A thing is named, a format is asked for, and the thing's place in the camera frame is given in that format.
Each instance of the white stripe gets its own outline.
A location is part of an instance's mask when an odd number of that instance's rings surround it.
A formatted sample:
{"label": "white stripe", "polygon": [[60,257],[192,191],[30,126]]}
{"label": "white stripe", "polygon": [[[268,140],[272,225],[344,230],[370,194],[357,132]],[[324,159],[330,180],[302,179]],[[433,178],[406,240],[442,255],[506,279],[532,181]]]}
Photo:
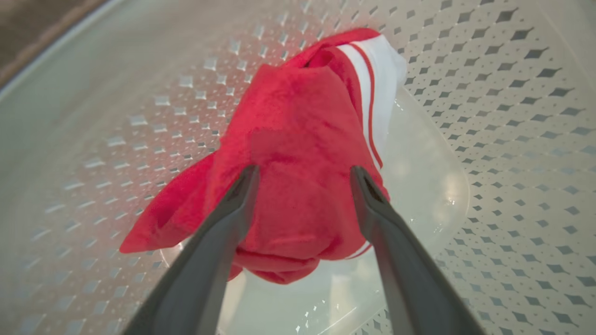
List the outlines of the white stripe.
{"label": "white stripe", "polygon": [[348,57],[348,59],[352,62],[354,70],[356,71],[358,82],[360,83],[360,97],[362,100],[362,133],[364,134],[364,139],[367,142],[368,152],[372,157],[372,161],[377,167],[377,170],[380,170],[380,166],[377,162],[377,159],[373,155],[373,150],[371,149],[371,144],[368,139],[368,116],[371,103],[371,77],[368,73],[367,64],[364,61],[364,58],[362,58],[360,55],[360,52],[358,52],[358,50],[356,50],[353,46],[345,44],[340,45],[337,48]]}
{"label": "white stripe", "polygon": [[368,248],[368,246],[371,245],[370,242],[366,241],[364,242],[364,244],[358,249],[356,250],[355,253],[351,254],[350,256],[346,257],[347,258],[352,258],[354,256],[357,256],[359,253],[363,252],[364,250],[366,250],[366,248]]}
{"label": "white stripe", "polygon": [[406,80],[406,60],[393,49],[383,35],[365,41],[354,42],[353,44],[364,51],[374,73],[375,91],[372,106],[372,142],[377,149],[379,157],[381,157],[381,161],[383,161],[395,95],[398,88]]}

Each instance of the perforated basket wall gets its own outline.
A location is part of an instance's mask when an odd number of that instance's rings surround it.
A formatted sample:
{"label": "perforated basket wall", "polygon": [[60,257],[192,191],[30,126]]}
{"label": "perforated basket wall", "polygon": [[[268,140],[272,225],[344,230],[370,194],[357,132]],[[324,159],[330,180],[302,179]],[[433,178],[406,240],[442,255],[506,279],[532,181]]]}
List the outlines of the perforated basket wall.
{"label": "perforated basket wall", "polygon": [[[378,29],[406,58],[406,89],[467,174],[467,219],[436,261],[487,333],[594,333],[594,111],[560,44],[516,1],[263,2],[202,30],[175,7],[148,10],[178,13],[178,35],[123,23],[140,6],[104,7],[3,92],[7,334],[119,333],[178,252],[121,255],[136,217],[218,148],[260,64],[356,26]],[[127,40],[131,31],[146,40]],[[171,43],[153,45],[152,34]],[[77,49],[105,36],[120,49]],[[118,68],[135,60],[143,67]],[[354,334],[391,333],[379,307]]]}

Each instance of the brown surface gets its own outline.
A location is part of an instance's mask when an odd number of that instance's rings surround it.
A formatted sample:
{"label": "brown surface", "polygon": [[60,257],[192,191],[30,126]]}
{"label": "brown surface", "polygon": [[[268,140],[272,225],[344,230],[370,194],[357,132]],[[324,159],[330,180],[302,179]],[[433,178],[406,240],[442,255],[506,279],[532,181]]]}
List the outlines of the brown surface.
{"label": "brown surface", "polygon": [[0,0],[0,87],[106,0]]}

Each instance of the red garment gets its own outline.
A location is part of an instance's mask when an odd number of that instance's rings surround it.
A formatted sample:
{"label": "red garment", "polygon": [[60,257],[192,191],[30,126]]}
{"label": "red garment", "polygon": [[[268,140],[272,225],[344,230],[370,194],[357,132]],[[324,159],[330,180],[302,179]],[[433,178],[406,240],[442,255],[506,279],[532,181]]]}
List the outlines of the red garment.
{"label": "red garment", "polygon": [[[253,225],[236,251],[229,279],[246,268],[287,284],[310,274],[321,259],[366,251],[349,174],[352,166],[363,166],[388,197],[375,166],[382,162],[374,154],[372,129],[363,121],[372,120],[375,95],[362,95],[354,65],[335,46],[378,36],[370,29],[353,30],[317,43],[281,67],[263,65],[220,149],[153,199],[120,251],[173,247],[191,236],[250,164],[259,165],[261,173]],[[371,79],[374,91],[372,71]],[[370,111],[363,107],[365,99]]]}

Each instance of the red stripe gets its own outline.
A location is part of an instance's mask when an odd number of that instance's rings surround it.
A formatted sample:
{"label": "red stripe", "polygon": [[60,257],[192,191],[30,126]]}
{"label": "red stripe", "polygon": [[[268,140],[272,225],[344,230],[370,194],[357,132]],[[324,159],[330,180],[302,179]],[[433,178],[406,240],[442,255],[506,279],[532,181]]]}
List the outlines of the red stripe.
{"label": "red stripe", "polygon": [[372,244],[369,244],[369,245],[368,245],[368,247],[366,247],[366,249],[364,249],[364,250],[363,250],[362,252],[360,252],[358,255],[356,255],[356,256],[352,256],[352,257],[349,257],[349,258],[346,258],[346,259],[352,259],[352,258],[356,258],[356,257],[358,257],[358,256],[362,256],[362,254],[364,254],[365,252],[367,252],[367,251],[368,251],[368,249],[370,249],[372,246],[373,246]]}
{"label": "red stripe", "polygon": [[357,46],[354,43],[350,43],[350,45],[353,46],[354,49],[356,49],[356,51],[358,53],[360,53],[360,56],[362,56],[362,58],[366,62],[367,68],[368,68],[368,74],[370,75],[370,79],[371,79],[371,104],[370,104],[370,106],[368,108],[368,142],[371,144],[371,151],[372,151],[373,156],[375,157],[375,159],[378,162],[379,168],[382,168],[383,167],[383,162],[381,161],[381,156],[379,156],[379,154],[377,152],[377,148],[375,148],[374,141],[373,141],[373,104],[374,104],[374,72],[373,72],[373,66],[371,65],[371,62],[368,59],[367,55],[364,53],[364,51],[362,49],[360,49],[359,46]]}

